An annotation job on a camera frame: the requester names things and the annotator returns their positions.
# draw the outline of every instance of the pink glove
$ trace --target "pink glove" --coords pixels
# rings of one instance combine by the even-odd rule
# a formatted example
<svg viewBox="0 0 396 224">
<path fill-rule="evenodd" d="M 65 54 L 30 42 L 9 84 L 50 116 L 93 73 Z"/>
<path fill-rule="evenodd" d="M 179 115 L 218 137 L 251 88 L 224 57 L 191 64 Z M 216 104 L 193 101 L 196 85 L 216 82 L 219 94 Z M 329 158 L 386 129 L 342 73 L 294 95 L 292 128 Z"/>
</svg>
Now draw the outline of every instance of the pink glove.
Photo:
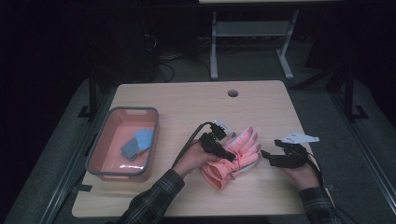
<svg viewBox="0 0 396 224">
<path fill-rule="evenodd" d="M 252 127 L 245 129 L 239 136 L 230 139 L 224 144 L 224 149 L 232 152 L 236 159 L 233 162 L 221 159 L 208 161 L 201 168 L 206 181 L 215 189 L 224 189 L 225 185 L 240 173 L 243 173 L 260 160 L 260 143 L 255 143 L 257 133 Z"/>
</svg>

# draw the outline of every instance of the hand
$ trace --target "hand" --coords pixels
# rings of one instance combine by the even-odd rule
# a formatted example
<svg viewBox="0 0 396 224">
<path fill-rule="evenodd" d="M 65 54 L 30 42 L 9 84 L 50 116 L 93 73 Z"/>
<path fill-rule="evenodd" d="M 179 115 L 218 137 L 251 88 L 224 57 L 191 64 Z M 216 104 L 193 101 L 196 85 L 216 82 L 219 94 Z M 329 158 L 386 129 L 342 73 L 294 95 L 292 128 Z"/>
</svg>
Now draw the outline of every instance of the hand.
<svg viewBox="0 0 396 224">
<path fill-rule="evenodd" d="M 173 168 L 182 178 L 191 173 L 195 168 L 200 168 L 207 161 L 219 161 L 220 158 L 204 152 L 200 143 L 193 141 L 191 147 L 184 153 L 180 161 Z"/>
<path fill-rule="evenodd" d="M 235 138 L 224 144 L 227 151 L 232 152 L 236 159 L 233 162 L 221 159 L 220 161 L 209 161 L 201 169 L 206 181 L 215 189 L 223 189 L 235 176 L 243 173 L 257 164 L 261 157 L 260 143 L 255 143 L 257 133 L 248 127 Z"/>
<path fill-rule="evenodd" d="M 317 174 L 307 163 L 295 169 L 282 168 L 282 170 L 291 177 L 299 191 L 320 187 Z"/>
</svg>

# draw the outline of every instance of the person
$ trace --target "person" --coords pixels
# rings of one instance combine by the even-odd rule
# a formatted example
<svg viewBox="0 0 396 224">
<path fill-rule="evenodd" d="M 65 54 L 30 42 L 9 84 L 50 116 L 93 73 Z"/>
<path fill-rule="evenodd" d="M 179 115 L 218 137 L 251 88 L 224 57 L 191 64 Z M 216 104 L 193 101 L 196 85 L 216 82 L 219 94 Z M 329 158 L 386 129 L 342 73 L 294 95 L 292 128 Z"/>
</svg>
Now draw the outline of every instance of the person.
<svg viewBox="0 0 396 224">
<path fill-rule="evenodd" d="M 207 161 L 220 158 L 204 152 L 200 144 L 193 144 L 180 161 L 169 169 L 151 189 L 134 197 L 128 209 L 116 223 L 161 223 L 169 204 L 185 186 L 184 178 L 194 169 L 201 168 Z M 326 190 L 319 186 L 314 170 L 309 165 L 296 169 L 282 168 L 294 181 L 305 214 L 310 223 L 341 223 Z"/>
</svg>

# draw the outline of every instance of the black device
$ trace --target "black device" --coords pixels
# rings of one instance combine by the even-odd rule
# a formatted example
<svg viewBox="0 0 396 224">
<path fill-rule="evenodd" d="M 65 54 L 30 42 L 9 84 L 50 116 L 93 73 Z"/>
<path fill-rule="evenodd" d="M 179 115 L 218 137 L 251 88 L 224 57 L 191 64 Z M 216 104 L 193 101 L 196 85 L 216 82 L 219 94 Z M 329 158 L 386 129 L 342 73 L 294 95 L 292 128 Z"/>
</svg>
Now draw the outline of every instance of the black device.
<svg viewBox="0 0 396 224">
<path fill-rule="evenodd" d="M 319 184 L 323 187 L 323 179 L 318 165 L 315 165 L 309 159 L 309 153 L 306 148 L 300 144 L 284 143 L 279 139 L 275 140 L 277 147 L 282 147 L 285 155 L 271 155 L 269 152 L 261 150 L 262 156 L 270 162 L 271 166 L 279 168 L 295 169 L 308 163 L 316 172 Z"/>
<path fill-rule="evenodd" d="M 194 137 L 206 126 L 207 124 L 210 124 L 210 129 L 212 130 L 211 133 L 203 133 L 202 136 L 199 138 L 199 143 L 201 144 L 201 147 L 204 149 L 205 152 L 207 153 L 212 153 L 220 158 L 226 159 L 228 161 L 233 161 L 236 156 L 227 150 L 225 150 L 222 145 L 219 143 L 223 138 L 227 136 L 227 133 L 224 132 L 224 129 L 220 127 L 216 123 L 212 122 L 205 122 L 201 124 L 195 132 L 192 134 L 190 139 L 187 141 L 186 145 L 181 149 L 180 153 L 177 155 L 177 158 L 175 159 L 175 162 L 173 163 L 172 167 L 174 167 L 180 158 L 183 156 L 183 154 L 190 148 L 192 140 Z"/>
</svg>

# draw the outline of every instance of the plaid sleeve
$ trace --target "plaid sleeve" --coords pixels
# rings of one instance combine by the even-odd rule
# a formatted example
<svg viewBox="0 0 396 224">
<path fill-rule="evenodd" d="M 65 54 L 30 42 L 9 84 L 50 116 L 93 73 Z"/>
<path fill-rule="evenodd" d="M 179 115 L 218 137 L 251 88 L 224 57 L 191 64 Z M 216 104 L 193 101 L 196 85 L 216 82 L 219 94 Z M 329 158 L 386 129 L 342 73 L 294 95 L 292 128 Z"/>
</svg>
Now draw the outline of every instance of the plaid sleeve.
<svg viewBox="0 0 396 224">
<path fill-rule="evenodd" d="M 339 224 L 341 219 L 335 214 L 332 200 L 324 188 L 300 191 L 304 210 L 311 224 Z"/>
<path fill-rule="evenodd" d="M 174 170 L 168 170 L 151 189 L 134 197 L 117 223 L 160 223 L 169 204 L 184 187 Z"/>
</svg>

